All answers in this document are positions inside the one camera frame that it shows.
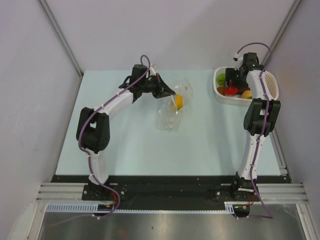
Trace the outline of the red toy tomato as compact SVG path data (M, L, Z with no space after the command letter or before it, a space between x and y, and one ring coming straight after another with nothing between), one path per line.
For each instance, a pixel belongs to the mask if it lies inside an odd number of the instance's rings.
M238 88L233 86L232 80L229 80L229 82L225 85L224 88L224 94L228 96L234 96L238 92Z

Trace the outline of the green toy apple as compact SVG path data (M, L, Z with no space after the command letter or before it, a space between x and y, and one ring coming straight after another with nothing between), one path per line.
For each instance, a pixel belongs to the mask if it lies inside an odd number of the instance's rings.
M225 73L219 74L218 77L216 78L216 82L219 86L224 86L226 82L226 74Z

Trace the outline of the clear zip top bag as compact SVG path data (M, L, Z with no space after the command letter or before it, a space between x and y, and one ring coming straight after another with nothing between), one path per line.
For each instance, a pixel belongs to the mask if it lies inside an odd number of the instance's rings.
M175 130L180 124L184 107L193 99L194 91L187 78L176 81L171 88L175 94L165 97L159 108L155 127L158 130Z

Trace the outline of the pink yellow toy peach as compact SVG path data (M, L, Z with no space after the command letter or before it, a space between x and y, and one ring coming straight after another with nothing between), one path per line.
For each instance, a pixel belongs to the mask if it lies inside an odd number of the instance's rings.
M250 90L246 90L244 91L241 96L240 96L242 99L252 99L253 96L252 96L252 92Z

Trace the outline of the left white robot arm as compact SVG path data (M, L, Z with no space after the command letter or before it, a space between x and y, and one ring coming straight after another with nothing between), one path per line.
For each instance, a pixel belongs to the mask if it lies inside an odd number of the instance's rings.
M100 153L106 149L110 142L110 121L145 93L152 94L155 99L176 94L152 66L135 64L131 75L124 79L111 99L99 107L84 107L80 111L76 140L79 149L87 154L88 178L90 182L95 184L93 194L100 200L107 199L111 193L111 188L105 184L109 174L100 158Z

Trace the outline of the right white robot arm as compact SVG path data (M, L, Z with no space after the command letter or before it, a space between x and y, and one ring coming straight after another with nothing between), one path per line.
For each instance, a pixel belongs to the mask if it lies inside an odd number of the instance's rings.
M281 103L270 93L265 67L259 63L256 53L248 52L242 57L236 53L233 60L235 67L225 70L226 84L239 90L249 88L252 100L243 120L246 143L242 162L227 191L232 199L246 201L258 193L257 167L262 147L275 128Z

